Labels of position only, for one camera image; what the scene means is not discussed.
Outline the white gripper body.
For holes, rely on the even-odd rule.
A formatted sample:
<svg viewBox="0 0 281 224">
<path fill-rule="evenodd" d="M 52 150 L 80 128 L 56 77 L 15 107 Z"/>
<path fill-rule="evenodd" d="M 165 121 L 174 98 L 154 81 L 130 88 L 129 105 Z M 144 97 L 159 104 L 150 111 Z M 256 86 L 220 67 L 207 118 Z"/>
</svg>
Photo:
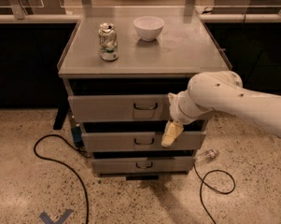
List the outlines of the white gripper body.
<svg viewBox="0 0 281 224">
<path fill-rule="evenodd" d="M 168 99 L 171 119 L 182 125 L 188 125 L 210 112 L 209 108 L 196 105 L 186 91 L 181 91 L 178 94 L 169 92 Z"/>
</svg>

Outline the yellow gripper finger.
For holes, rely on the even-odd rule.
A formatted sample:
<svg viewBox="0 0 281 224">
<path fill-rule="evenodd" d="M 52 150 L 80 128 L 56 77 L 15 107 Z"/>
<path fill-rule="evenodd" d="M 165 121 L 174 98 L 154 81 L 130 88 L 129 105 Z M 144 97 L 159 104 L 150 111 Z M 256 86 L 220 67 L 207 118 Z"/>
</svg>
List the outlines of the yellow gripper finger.
<svg viewBox="0 0 281 224">
<path fill-rule="evenodd" d="M 175 121 L 168 121 L 165 125 L 164 134 L 162 136 L 162 146 L 169 147 L 178 138 L 184 130 L 184 126 Z"/>
</svg>

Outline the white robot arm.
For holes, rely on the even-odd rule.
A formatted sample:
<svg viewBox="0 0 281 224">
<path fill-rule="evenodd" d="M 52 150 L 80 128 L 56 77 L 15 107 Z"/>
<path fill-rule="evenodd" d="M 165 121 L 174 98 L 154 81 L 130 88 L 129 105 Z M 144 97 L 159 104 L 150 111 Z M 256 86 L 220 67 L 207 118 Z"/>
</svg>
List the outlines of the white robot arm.
<svg viewBox="0 0 281 224">
<path fill-rule="evenodd" d="M 247 90 L 233 71 L 203 72 L 193 76 L 188 87 L 170 93 L 162 145 L 171 146 L 184 127 L 211 111 L 221 111 L 246 119 L 281 138 L 281 96 Z"/>
</svg>

